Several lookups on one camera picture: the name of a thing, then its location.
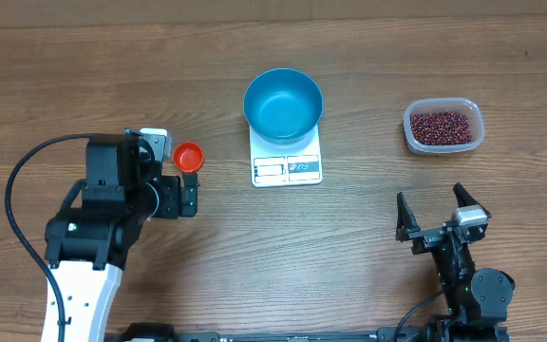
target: wooden table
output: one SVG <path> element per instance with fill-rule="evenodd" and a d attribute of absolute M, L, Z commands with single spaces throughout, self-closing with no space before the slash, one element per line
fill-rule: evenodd
<path fill-rule="evenodd" d="M 251 185 L 242 95 L 273 67 L 309 73 L 324 93 L 320 185 Z M 483 145 L 410 154 L 406 107 L 446 96 L 480 105 Z M 135 321 L 220 333 L 395 326 L 439 288 L 431 257 L 394 240 L 396 193 L 431 228 L 456 208 L 460 181 L 494 215 L 472 247 L 477 266 L 518 284 L 513 340 L 547 340 L 547 16 L 0 30 L 0 341 L 38 340 L 47 288 L 4 214 L 9 171 L 48 138 L 127 126 L 168 128 L 207 162 L 198 215 L 148 223 L 132 248 L 111 332 Z M 84 146 L 50 147 L 14 187 L 40 253 L 84 175 Z M 410 322 L 443 310 L 440 300 Z"/>

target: orange lid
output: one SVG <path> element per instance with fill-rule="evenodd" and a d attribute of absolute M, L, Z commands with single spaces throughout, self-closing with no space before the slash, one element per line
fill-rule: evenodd
<path fill-rule="evenodd" d="M 204 153 L 197 143 L 184 142 L 175 150 L 173 160 L 182 172 L 198 172 L 204 164 Z"/>

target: dark red beads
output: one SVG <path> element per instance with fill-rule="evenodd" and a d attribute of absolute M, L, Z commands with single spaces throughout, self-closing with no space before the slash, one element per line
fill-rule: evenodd
<path fill-rule="evenodd" d="M 413 114 L 410 127 L 415 140 L 426 145 L 456 145 L 472 142 L 470 123 L 459 112 Z"/>

